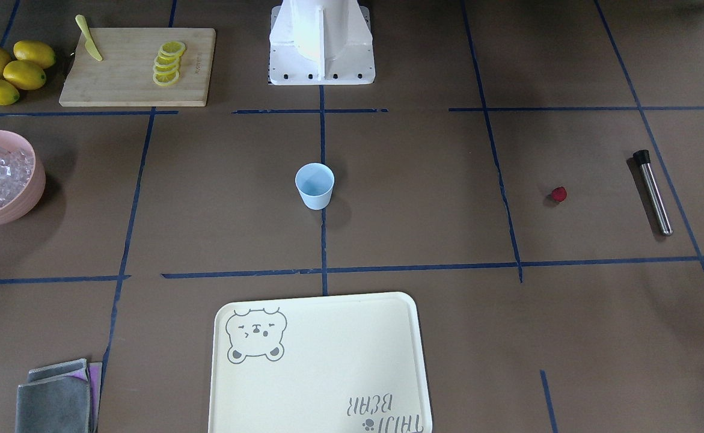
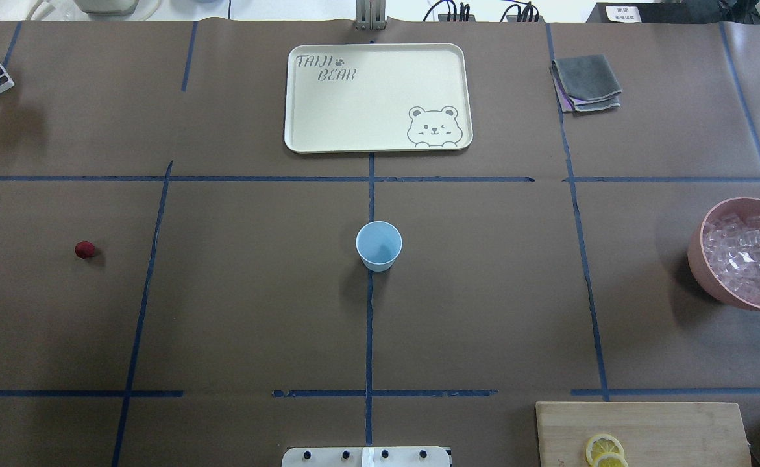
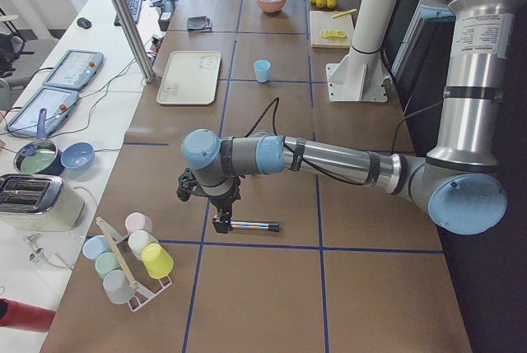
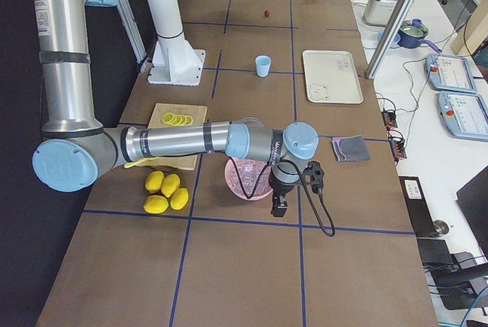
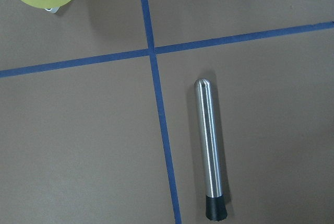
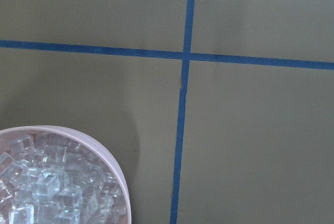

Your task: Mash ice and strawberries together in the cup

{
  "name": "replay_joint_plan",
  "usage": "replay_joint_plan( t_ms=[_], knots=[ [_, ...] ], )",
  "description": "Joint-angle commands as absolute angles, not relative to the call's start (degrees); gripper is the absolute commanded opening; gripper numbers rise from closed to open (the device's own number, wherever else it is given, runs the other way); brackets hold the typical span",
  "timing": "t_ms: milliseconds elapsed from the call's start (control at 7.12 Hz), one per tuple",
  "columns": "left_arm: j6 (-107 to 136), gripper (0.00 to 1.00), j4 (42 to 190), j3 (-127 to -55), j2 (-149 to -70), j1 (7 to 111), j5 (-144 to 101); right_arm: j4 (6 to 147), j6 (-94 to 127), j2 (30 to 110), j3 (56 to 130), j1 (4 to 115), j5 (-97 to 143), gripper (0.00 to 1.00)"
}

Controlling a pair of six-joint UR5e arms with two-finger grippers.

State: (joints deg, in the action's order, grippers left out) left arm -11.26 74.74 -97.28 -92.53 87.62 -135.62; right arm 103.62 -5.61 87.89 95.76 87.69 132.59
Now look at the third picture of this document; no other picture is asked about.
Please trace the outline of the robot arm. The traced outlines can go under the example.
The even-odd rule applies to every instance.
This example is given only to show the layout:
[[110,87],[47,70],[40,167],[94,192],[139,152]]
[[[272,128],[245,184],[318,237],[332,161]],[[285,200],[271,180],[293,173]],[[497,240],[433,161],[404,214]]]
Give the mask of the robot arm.
[[382,187],[458,235],[492,228],[505,214],[506,191],[494,178],[492,136],[515,14],[526,0],[421,0],[429,20],[453,18],[455,28],[436,146],[424,157],[382,156],[300,137],[249,132],[220,138],[189,133],[178,197],[205,197],[217,209],[218,232],[235,227],[233,203],[246,175],[310,171],[355,186]]

